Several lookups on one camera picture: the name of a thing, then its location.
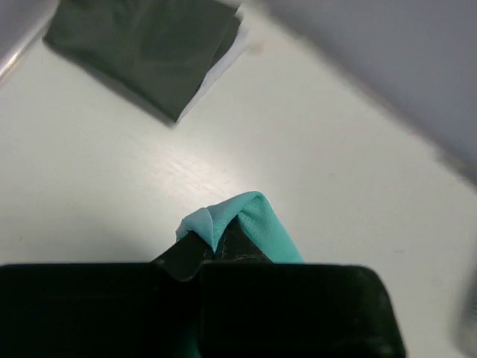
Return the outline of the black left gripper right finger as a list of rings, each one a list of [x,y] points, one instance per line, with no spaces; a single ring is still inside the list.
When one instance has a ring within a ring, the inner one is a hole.
[[[272,263],[244,232],[240,222],[230,222],[218,241],[215,262]]]

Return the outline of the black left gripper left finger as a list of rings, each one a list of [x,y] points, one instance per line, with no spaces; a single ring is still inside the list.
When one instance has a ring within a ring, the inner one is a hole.
[[[188,282],[199,272],[204,261],[211,260],[211,248],[196,233],[187,233],[152,264],[178,282]]]

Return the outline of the teal t-shirt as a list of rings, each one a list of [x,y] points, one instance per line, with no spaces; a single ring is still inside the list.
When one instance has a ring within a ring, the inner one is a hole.
[[[202,207],[182,219],[176,240],[196,233],[218,253],[227,226],[237,219],[242,232],[274,263],[302,263],[303,258],[267,198],[260,192],[245,192],[221,203]]]

